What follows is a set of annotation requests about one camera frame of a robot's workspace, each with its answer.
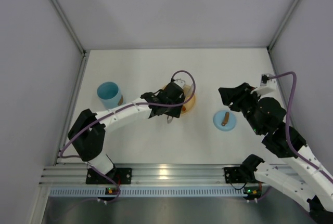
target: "white tabletop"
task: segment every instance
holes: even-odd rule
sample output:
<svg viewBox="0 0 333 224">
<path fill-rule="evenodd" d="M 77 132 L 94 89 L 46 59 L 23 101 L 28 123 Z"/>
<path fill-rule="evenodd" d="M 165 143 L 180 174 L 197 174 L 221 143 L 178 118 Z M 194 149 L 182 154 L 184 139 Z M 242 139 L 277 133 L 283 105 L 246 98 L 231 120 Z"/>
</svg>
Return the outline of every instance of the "white tabletop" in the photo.
<svg viewBox="0 0 333 224">
<path fill-rule="evenodd" d="M 220 131 L 213 124 L 214 114 L 228 109 L 222 104 L 218 88 L 243 82 L 259 86 L 262 73 L 274 73 L 263 48 L 93 50 L 72 124 L 87 108 L 93 112 L 105 110 L 96 94 L 101 83 L 116 82 L 125 101 L 130 102 L 166 85 L 177 70 L 187 70 L 196 80 L 195 107 L 171 124 L 163 115 L 107 132 L 105 149 L 114 163 L 240 164 L 250 154 L 269 163 L 283 163 L 261 144 L 263 136 L 254 134 L 241 113 L 235 112 L 237 125 L 232 131 Z M 190 83 L 186 74 L 176 78 Z M 278 90 L 267 96 L 283 105 Z M 76 154 L 73 146 L 65 152 L 70 154 Z"/>
</svg>

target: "gray floor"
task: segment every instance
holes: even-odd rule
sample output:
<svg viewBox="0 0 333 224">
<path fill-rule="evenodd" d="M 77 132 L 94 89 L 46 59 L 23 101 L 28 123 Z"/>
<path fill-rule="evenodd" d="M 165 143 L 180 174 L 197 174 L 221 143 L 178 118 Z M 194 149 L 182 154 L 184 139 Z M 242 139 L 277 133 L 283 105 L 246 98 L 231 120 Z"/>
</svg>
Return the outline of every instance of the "gray floor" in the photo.
<svg viewBox="0 0 333 224">
<path fill-rule="evenodd" d="M 243 198 L 125 198 L 105 206 L 85 202 L 66 209 L 82 198 L 50 198 L 43 224 L 314 224 L 293 200 L 276 190 L 258 204 Z M 63 216 L 59 221 L 51 220 Z"/>
</svg>

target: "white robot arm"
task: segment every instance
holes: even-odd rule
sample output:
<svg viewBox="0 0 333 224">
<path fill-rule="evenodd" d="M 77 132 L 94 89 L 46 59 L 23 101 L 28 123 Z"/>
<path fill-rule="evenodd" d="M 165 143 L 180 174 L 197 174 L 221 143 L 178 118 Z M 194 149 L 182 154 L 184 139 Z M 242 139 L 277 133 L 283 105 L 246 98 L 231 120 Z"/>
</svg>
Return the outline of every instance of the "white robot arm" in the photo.
<svg viewBox="0 0 333 224">
<path fill-rule="evenodd" d="M 286 111 L 274 98 L 261 98 L 276 88 L 276 81 L 270 77 L 263 74 L 258 88 L 243 83 L 236 88 L 220 88 L 219 92 L 223 104 L 232 111 L 242 112 L 253 131 L 265 135 L 262 143 L 266 148 L 293 168 L 305 183 L 285 175 L 256 155 L 250 155 L 240 167 L 230 170 L 226 180 L 230 183 L 236 182 L 233 178 L 244 183 L 264 182 L 299 203 L 317 223 L 331 223 L 333 177 L 292 127 L 289 127 L 292 147 L 289 146 L 283 122 Z"/>
<path fill-rule="evenodd" d="M 194 80 L 193 83 L 192 96 L 195 92 Z M 68 133 L 70 142 L 67 146 L 72 143 L 83 162 L 112 179 L 117 168 L 104 150 L 105 131 L 113 131 L 132 122 L 162 114 L 179 117 L 182 105 L 192 97 L 185 101 L 184 86 L 184 80 L 172 78 L 164 89 L 156 93 L 144 93 L 122 106 L 96 113 L 90 109 L 82 111 Z M 95 174 L 96 184 L 105 181 L 99 173 Z"/>
</svg>

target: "blue cup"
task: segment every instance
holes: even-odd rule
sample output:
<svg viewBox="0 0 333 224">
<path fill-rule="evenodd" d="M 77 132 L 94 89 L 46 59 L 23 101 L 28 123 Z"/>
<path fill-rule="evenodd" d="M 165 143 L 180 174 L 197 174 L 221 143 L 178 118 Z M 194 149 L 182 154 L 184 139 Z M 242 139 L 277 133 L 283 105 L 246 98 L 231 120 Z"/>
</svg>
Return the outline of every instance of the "blue cup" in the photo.
<svg viewBox="0 0 333 224">
<path fill-rule="evenodd" d="M 112 109 L 124 104 L 124 98 L 119 86 L 114 82 L 105 82 L 97 88 L 97 96 L 106 109 Z"/>
</svg>

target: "black bracket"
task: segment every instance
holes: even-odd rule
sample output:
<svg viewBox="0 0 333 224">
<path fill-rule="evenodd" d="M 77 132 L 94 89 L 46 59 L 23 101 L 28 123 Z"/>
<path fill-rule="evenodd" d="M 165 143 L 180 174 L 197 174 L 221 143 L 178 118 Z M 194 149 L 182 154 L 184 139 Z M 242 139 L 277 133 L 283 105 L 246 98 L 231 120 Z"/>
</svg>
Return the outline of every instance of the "black bracket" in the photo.
<svg viewBox="0 0 333 224">
<path fill-rule="evenodd" d="M 132 181 L 132 169 L 131 168 L 117 168 L 116 173 L 111 178 L 115 183 L 120 185 L 131 184 Z M 111 182 L 103 176 L 96 173 L 92 168 L 88 169 L 86 184 L 88 185 L 109 185 Z"/>
<path fill-rule="evenodd" d="M 319 198 L 316 196 L 313 199 L 308 199 L 307 202 L 310 206 L 310 216 L 318 224 L 331 224 L 333 213 L 326 211 L 320 202 Z"/>
<path fill-rule="evenodd" d="M 226 183 L 246 183 L 244 176 L 240 173 L 240 167 L 224 167 Z"/>
<path fill-rule="evenodd" d="M 178 104 L 185 101 L 185 95 L 182 88 L 180 88 L 175 80 L 171 80 L 170 83 L 166 85 L 164 89 L 158 91 L 157 95 L 155 93 L 144 93 L 140 97 L 145 99 L 149 103 L 161 103 L 161 104 Z M 182 112 L 182 106 L 179 107 L 160 107 L 152 106 L 149 118 L 154 116 L 159 116 L 165 114 L 167 116 L 179 118 Z"/>
<path fill-rule="evenodd" d="M 299 151 L 303 146 L 306 146 L 306 140 L 295 130 L 293 127 L 289 127 L 290 140 L 295 150 Z M 266 146 L 266 149 L 275 154 L 278 158 L 295 157 L 290 149 L 286 138 L 286 124 L 281 123 L 272 135 L 267 135 L 262 141 L 262 144 Z"/>
</svg>

